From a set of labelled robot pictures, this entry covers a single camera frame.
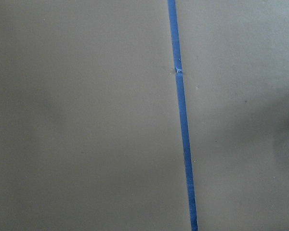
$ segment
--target gray floor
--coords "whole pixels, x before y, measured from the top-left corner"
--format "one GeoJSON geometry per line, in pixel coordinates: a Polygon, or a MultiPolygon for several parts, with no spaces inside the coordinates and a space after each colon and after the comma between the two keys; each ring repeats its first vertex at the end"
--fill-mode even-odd
{"type": "Polygon", "coordinates": [[[167,1],[0,0],[0,231],[188,231],[167,1]]]}
{"type": "Polygon", "coordinates": [[[289,230],[289,0],[177,11],[199,230],[289,230]]]}

